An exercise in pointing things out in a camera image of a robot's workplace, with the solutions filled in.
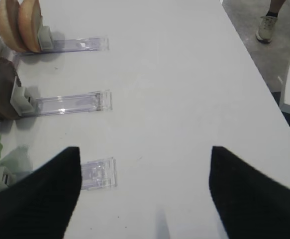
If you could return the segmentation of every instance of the foot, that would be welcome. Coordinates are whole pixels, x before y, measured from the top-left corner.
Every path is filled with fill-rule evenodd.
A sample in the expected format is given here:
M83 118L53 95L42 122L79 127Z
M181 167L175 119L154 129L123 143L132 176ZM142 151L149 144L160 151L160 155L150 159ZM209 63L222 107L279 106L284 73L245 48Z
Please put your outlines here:
M275 23L278 18L273 16L263 16L261 18L263 18L263 20L256 32L256 38L262 43L270 43L275 30Z

